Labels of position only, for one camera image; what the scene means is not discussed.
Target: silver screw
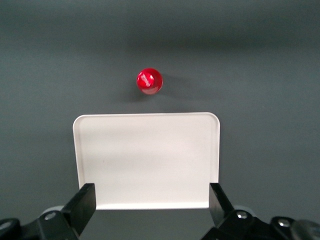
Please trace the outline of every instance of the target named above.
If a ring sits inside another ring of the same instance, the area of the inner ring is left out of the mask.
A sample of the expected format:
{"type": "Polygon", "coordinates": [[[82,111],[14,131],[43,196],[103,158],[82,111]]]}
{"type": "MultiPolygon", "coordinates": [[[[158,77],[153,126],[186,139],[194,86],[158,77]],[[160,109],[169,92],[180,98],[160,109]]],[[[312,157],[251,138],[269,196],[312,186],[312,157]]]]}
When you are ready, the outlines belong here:
{"type": "Polygon", "coordinates": [[[287,219],[279,219],[278,224],[284,228],[290,227],[290,222],[287,219]]]}
{"type": "Polygon", "coordinates": [[[11,226],[11,222],[7,221],[7,222],[5,222],[5,223],[0,225],[0,230],[6,229],[6,228],[8,228],[10,226],[11,226]]]}
{"type": "Polygon", "coordinates": [[[55,216],[56,216],[56,213],[55,213],[55,212],[49,213],[48,215],[46,215],[46,216],[44,217],[44,220],[53,219],[55,216]]]}
{"type": "Polygon", "coordinates": [[[240,219],[246,219],[248,217],[248,214],[245,211],[237,211],[236,215],[240,219]]]}

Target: gray table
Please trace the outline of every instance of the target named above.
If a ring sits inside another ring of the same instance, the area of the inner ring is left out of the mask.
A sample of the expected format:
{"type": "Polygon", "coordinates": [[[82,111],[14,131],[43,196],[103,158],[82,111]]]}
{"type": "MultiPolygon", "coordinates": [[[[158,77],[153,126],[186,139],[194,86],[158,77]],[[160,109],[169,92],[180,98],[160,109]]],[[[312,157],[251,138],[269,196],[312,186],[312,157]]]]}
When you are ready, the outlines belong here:
{"type": "MultiPolygon", "coordinates": [[[[83,114],[212,112],[219,182],[263,221],[320,222],[320,4],[1,1],[0,219],[22,224],[78,190],[83,114]],[[143,95],[138,72],[158,69],[143,95]]],[[[206,209],[97,211],[81,239],[197,240],[206,209]]]]}

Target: red ball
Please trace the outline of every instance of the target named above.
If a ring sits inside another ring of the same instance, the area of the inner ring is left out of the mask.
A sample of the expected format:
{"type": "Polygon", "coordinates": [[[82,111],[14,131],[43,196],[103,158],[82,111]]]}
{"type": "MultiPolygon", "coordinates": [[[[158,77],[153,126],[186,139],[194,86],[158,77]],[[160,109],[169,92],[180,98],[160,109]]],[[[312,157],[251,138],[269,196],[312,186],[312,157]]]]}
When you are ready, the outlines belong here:
{"type": "Polygon", "coordinates": [[[143,69],[136,78],[138,88],[144,94],[153,95],[160,91],[163,85],[163,78],[154,68],[143,69]]]}

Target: white plastic tray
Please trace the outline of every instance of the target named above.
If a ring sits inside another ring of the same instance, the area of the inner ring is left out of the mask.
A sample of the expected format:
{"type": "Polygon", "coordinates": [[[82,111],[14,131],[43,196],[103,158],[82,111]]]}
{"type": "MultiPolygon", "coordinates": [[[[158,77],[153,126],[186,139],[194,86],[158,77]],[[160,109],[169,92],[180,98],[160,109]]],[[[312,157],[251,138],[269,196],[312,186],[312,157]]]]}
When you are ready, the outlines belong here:
{"type": "Polygon", "coordinates": [[[82,115],[73,124],[79,186],[97,209],[209,207],[220,123],[209,112],[82,115]]]}

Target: dark gray background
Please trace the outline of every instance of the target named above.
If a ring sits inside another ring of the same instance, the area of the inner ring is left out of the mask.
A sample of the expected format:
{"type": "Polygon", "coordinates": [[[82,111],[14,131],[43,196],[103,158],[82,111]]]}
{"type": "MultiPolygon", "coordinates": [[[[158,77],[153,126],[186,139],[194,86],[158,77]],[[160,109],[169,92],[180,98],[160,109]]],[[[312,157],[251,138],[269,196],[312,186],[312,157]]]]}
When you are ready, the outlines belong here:
{"type": "MultiPolygon", "coordinates": [[[[83,114],[212,112],[219,182],[260,219],[320,222],[319,0],[0,2],[0,219],[78,190],[83,114]],[[153,96],[140,70],[164,77],[153,96]]],[[[197,240],[206,209],[97,211],[81,239],[197,240]]]]}

